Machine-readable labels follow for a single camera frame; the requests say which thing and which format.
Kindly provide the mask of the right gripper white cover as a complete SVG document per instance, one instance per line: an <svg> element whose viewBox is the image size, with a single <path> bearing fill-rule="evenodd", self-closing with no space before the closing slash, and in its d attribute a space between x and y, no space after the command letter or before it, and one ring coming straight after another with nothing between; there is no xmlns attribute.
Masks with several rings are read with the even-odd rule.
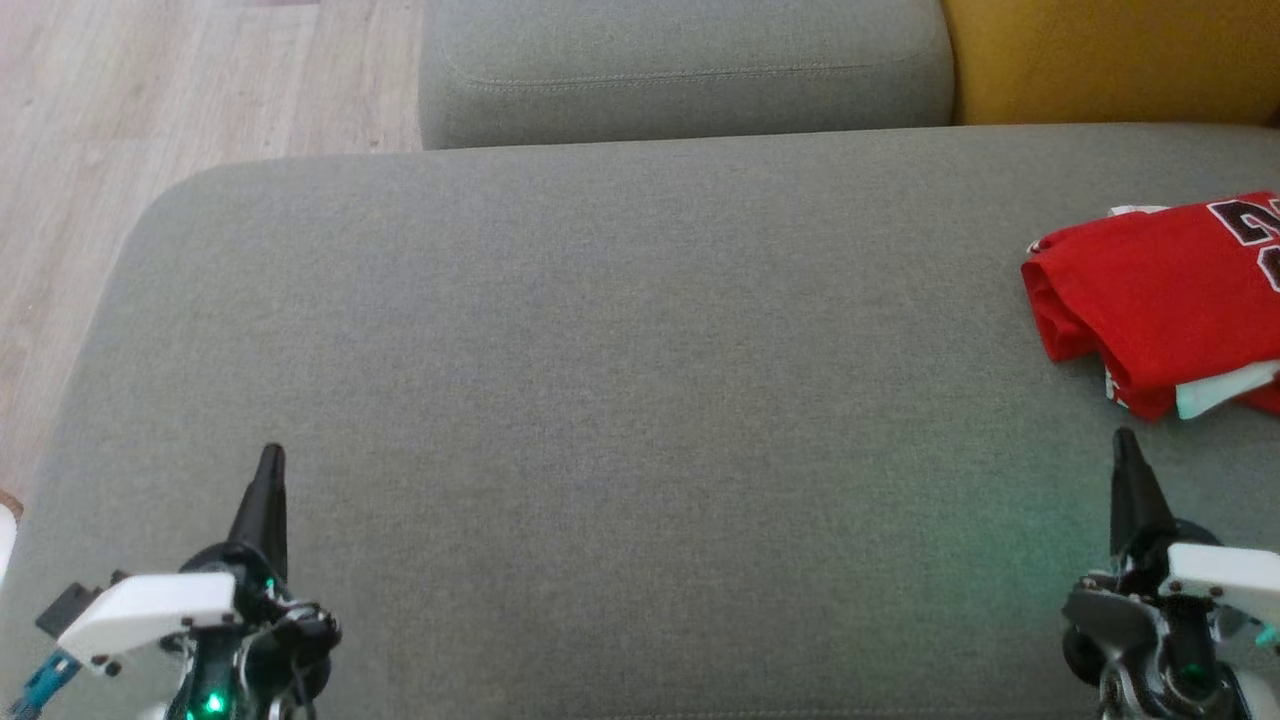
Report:
<svg viewBox="0 0 1280 720"><path fill-rule="evenodd" d="M1062 656L1089 685L1217 685L1219 647L1240 632L1277 651L1277 553L1221 544L1178 521L1137 433L1112 436L1108 568L1082 575L1062 606Z"/></svg>

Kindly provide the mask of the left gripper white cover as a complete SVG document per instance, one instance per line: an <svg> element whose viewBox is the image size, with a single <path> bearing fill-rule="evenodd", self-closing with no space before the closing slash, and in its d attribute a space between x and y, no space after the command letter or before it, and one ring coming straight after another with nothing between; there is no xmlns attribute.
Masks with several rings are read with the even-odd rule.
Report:
<svg viewBox="0 0 1280 720"><path fill-rule="evenodd" d="M179 571L127 577L58 634L59 650L84 666L196 632L260 626L293 600L287 584L285 451L265 445L228 541L197 552Z"/></svg>

